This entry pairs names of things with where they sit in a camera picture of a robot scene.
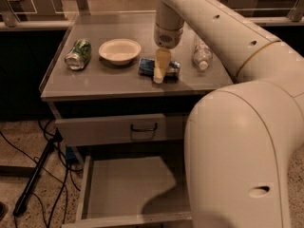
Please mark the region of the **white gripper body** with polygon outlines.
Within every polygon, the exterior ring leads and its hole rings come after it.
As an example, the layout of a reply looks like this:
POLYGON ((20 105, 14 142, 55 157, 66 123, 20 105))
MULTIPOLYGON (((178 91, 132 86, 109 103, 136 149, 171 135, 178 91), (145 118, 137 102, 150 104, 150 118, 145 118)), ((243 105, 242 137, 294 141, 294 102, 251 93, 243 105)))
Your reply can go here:
POLYGON ((155 16, 154 41, 163 48, 175 48, 183 33, 183 19, 168 5, 159 2, 155 16))

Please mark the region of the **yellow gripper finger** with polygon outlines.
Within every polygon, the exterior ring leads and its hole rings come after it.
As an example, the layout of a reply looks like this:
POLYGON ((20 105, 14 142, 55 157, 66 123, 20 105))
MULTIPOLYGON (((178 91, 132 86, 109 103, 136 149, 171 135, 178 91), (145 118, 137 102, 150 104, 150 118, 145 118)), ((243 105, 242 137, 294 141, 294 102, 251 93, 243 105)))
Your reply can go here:
POLYGON ((166 47, 159 47, 155 52, 153 81, 156 84, 163 82, 171 60, 171 51, 166 47))

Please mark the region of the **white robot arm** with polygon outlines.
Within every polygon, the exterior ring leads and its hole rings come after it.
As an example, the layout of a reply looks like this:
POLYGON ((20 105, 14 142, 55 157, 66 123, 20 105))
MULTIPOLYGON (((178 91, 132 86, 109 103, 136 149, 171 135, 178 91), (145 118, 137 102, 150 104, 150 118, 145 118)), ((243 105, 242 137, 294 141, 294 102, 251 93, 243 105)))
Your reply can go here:
POLYGON ((288 168, 304 143, 303 58, 217 0, 160 0, 158 28, 190 28, 234 85, 203 97, 185 127, 193 228, 291 228, 288 168))

